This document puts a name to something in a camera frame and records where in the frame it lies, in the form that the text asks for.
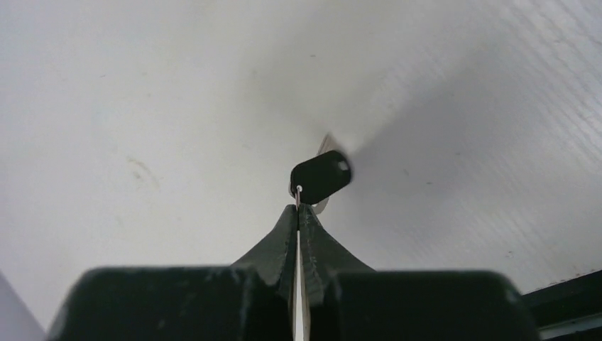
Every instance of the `dark stain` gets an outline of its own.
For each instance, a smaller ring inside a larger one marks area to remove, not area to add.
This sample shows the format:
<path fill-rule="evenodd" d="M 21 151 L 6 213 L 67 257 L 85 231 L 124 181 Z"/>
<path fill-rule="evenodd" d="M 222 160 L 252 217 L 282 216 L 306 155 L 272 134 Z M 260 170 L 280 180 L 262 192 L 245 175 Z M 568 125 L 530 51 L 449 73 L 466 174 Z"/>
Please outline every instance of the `dark stain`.
<path fill-rule="evenodd" d="M 128 163 L 132 163 L 132 164 L 138 166 L 141 170 L 143 170 L 144 173 L 146 173 L 150 177 L 150 179 L 153 181 L 153 184 L 155 185 L 155 187 L 157 189 L 160 189 L 161 186 L 159 185 L 159 180 L 157 180 L 157 178 L 155 177 L 155 175 L 153 174 L 153 172 L 151 172 L 151 170 L 148 169 L 148 167 L 146 166 L 146 164 L 144 164 L 144 162 L 136 160 L 135 158 L 133 158 L 131 156 L 128 156 L 127 160 L 128 160 Z M 141 179 L 142 178 L 141 175 L 140 175 L 140 173 L 138 173 L 138 172 L 134 171 L 134 172 L 132 172 L 132 174 L 137 179 Z"/>

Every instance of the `black key fob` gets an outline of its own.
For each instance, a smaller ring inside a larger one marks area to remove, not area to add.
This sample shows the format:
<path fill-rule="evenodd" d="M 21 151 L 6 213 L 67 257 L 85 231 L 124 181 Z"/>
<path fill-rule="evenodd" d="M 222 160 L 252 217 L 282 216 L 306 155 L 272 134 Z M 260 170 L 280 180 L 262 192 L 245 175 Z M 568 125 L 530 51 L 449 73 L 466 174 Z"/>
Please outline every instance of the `black key fob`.
<path fill-rule="evenodd" d="M 300 202 L 315 205 L 351 182 L 351 164 L 339 151 L 328 151 L 296 165 L 290 172 L 290 193 L 301 186 Z"/>

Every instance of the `key head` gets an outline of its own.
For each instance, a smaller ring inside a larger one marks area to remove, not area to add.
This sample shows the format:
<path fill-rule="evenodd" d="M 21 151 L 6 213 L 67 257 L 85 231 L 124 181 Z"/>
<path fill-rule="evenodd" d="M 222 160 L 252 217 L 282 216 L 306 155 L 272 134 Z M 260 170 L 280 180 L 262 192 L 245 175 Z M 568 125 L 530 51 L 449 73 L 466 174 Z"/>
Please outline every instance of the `key head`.
<path fill-rule="evenodd" d="M 351 182 L 351 164 L 339 151 L 328 151 L 296 165 L 290 172 L 290 193 L 301 185 L 300 201 L 315 205 Z"/>

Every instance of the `white ceiling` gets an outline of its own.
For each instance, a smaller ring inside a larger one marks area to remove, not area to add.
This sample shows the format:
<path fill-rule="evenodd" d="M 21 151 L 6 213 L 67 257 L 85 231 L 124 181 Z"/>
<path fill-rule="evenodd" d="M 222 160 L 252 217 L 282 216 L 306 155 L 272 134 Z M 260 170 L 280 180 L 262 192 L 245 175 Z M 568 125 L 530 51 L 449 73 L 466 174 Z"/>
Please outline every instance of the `white ceiling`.
<path fill-rule="evenodd" d="M 105 264 L 227 264 L 323 135 L 324 226 L 380 269 L 602 269 L 602 7 L 4 1 L 0 269 L 48 326 Z"/>

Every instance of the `black plastic mount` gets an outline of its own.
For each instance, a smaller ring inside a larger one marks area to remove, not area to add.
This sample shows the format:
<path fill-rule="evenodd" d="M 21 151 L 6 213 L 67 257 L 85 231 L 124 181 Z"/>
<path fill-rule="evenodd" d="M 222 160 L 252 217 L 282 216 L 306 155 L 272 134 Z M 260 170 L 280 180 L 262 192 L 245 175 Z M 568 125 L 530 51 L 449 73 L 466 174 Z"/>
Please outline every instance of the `black plastic mount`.
<path fill-rule="evenodd" d="M 538 340 L 538 327 L 578 315 L 551 313 L 554 295 L 588 301 L 585 291 L 522 297 L 486 271 L 374 271 L 301 204 L 231 266 L 87 272 L 48 339 L 293 340 L 297 231 L 306 340 Z"/>

